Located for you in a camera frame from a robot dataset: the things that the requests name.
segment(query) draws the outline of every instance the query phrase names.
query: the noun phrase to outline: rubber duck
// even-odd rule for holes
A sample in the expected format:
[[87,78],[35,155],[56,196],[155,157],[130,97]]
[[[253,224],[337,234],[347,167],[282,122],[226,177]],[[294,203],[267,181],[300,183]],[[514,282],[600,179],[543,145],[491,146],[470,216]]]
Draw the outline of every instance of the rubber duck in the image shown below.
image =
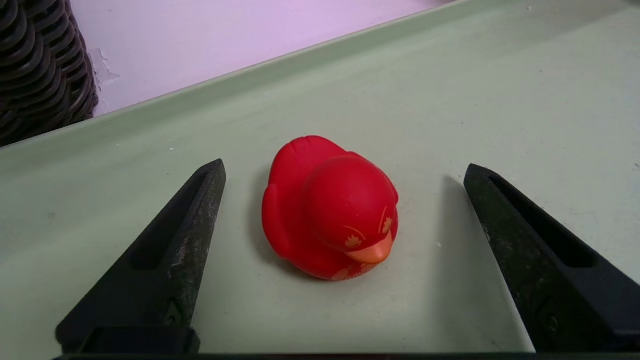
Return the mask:
[[398,194],[387,175],[320,136],[276,155],[262,199],[275,252],[309,275],[345,280],[387,259],[398,230]]

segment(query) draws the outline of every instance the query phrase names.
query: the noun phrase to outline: green tray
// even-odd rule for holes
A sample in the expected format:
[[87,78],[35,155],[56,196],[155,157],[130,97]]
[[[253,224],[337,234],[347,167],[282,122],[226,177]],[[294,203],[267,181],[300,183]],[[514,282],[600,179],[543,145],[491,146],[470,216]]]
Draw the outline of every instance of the green tray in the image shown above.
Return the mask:
[[[461,179],[497,171],[640,280],[639,34],[633,1],[459,1],[2,149],[0,357],[59,354],[56,324],[217,158],[202,352],[531,350]],[[262,233],[271,160],[307,134],[400,194],[362,278],[299,276]]]

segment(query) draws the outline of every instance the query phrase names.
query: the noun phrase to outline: woven basket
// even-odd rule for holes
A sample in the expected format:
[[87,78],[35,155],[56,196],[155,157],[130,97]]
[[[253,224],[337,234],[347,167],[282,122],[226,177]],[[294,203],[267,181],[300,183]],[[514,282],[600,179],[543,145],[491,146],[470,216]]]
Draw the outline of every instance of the woven basket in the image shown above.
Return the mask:
[[90,119],[98,97],[68,0],[0,0],[0,146]]

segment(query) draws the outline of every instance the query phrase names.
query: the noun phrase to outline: orange beak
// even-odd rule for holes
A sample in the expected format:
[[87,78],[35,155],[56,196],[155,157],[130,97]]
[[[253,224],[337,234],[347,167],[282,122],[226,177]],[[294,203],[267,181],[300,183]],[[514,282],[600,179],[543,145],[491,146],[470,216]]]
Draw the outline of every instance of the orange beak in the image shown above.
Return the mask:
[[391,232],[389,232],[387,237],[381,242],[371,247],[367,247],[366,249],[345,252],[345,255],[359,263],[380,264],[389,257],[389,254],[391,254],[391,247],[393,244],[393,237],[391,236]]

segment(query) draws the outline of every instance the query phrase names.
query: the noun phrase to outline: pink wall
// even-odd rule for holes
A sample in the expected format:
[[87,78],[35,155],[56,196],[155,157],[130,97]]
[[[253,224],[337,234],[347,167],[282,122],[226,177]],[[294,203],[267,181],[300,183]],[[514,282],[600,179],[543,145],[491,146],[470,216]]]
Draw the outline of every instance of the pink wall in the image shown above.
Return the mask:
[[452,0],[72,0],[96,115]]

